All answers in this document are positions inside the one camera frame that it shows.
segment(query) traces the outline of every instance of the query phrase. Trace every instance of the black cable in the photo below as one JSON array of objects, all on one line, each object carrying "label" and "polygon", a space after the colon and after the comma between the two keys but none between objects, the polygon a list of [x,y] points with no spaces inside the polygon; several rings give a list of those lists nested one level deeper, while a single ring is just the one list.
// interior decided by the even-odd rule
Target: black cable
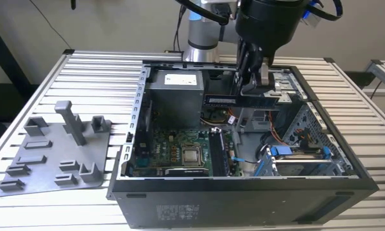
[{"label": "black cable", "polygon": [[378,85],[375,86],[375,88],[374,88],[374,90],[373,90],[373,93],[371,93],[371,95],[370,95],[370,99],[371,99],[371,97],[373,97],[373,95],[374,95],[374,92],[377,91],[377,89],[378,89],[381,83],[382,83],[382,81],[379,81]]},{"label": "black cable", "polygon": [[319,10],[318,8],[315,8],[314,6],[309,4],[306,5],[306,10],[311,14],[318,16],[319,18],[323,18],[325,20],[329,20],[329,21],[335,21],[342,17],[343,8],[342,8],[341,0],[333,0],[333,4],[334,4],[334,9],[335,9],[335,15],[326,13],[325,11]]},{"label": "black cable", "polygon": [[250,162],[247,160],[245,160],[246,163],[250,163],[250,164],[257,164],[258,162]]},{"label": "black cable", "polygon": [[179,30],[181,20],[182,20],[182,16],[183,16],[185,11],[186,11],[186,8],[181,5],[181,6],[179,6],[179,11],[178,11],[177,26],[175,26],[175,31],[174,31],[173,51],[174,51],[174,43],[177,43],[178,51],[181,51],[181,48],[179,48],[179,39],[178,39],[178,30]]},{"label": "black cable", "polygon": [[202,7],[197,6],[194,3],[191,3],[189,0],[174,0],[178,2],[182,6],[185,6],[186,9],[189,9],[191,12],[197,13],[202,17],[215,21],[219,25],[225,26],[227,24],[227,18],[222,17],[213,12],[205,10]]},{"label": "black cable", "polygon": [[42,17],[43,17],[46,23],[49,24],[49,26],[50,26],[50,28],[51,28],[51,30],[57,33],[57,35],[59,36],[59,38],[61,38],[62,41],[65,42],[66,46],[70,48],[69,43],[65,41],[65,39],[62,38],[62,36],[59,35],[59,33],[58,33],[58,32],[55,31],[55,29],[53,28],[53,26],[51,26],[49,20],[46,19],[43,13],[42,13],[41,10],[38,9],[38,7],[37,7],[37,5],[34,4],[33,0],[29,0],[29,1],[30,1],[31,5],[35,7],[35,9],[38,10],[39,14],[42,15]]}]

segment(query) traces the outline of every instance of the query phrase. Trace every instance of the metal rail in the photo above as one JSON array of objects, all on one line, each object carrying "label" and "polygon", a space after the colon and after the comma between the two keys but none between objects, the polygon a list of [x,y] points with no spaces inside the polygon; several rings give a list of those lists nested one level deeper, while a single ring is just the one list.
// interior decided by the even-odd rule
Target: metal rail
[{"label": "metal rail", "polygon": [[[103,115],[113,122],[103,178],[98,189],[70,190],[0,198],[0,227],[11,230],[127,230],[114,201],[105,199],[118,145],[123,143],[142,59],[179,60],[178,54],[75,51],[63,55],[0,139],[0,180],[23,139],[30,115],[62,122],[57,100],[70,100],[81,120]],[[233,63],[222,55],[221,62]],[[385,230],[385,115],[335,64],[319,58],[275,58],[274,64],[298,67],[379,191],[323,226],[241,227],[217,230]]]}]

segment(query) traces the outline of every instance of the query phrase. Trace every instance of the gray plastic peg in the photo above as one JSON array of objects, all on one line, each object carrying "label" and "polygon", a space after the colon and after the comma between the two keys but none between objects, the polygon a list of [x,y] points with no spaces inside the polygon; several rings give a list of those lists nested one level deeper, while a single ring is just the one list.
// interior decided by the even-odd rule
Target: gray plastic peg
[{"label": "gray plastic peg", "polygon": [[23,125],[23,129],[29,136],[43,136],[41,128],[47,127],[42,117],[30,117]]},{"label": "gray plastic peg", "polygon": [[70,111],[70,101],[57,101],[54,110],[62,116],[65,121],[66,130],[70,132],[71,137],[78,146],[85,145],[85,138],[82,135],[82,122]]}]

